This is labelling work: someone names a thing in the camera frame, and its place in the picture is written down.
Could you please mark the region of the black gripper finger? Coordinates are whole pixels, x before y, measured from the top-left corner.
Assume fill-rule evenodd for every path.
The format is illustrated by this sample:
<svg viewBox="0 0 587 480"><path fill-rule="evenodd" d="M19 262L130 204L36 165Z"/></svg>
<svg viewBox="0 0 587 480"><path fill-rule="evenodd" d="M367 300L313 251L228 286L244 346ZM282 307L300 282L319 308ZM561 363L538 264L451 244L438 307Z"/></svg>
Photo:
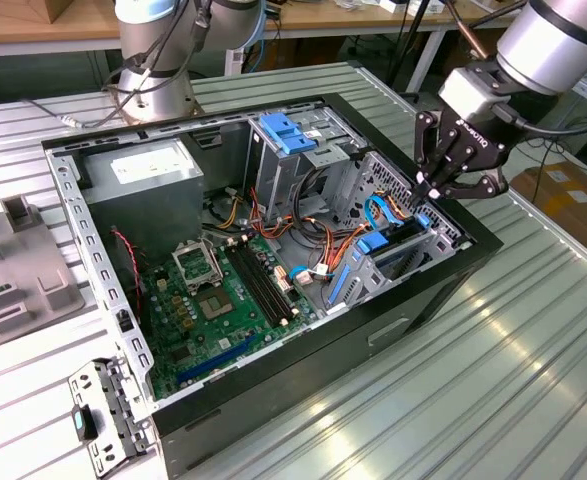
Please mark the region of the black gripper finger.
<svg viewBox="0 0 587 480"><path fill-rule="evenodd" d="M413 203L423 203L443 183L446 154L454 143L454 124L446 110L421 111L415 119L414 160L418 167Z"/></svg>
<svg viewBox="0 0 587 480"><path fill-rule="evenodd" d="M427 194L431 198L477 200L494 198L508 190L508 182L501 169L477 172L457 172L444 178L443 175L425 179Z"/></svg>

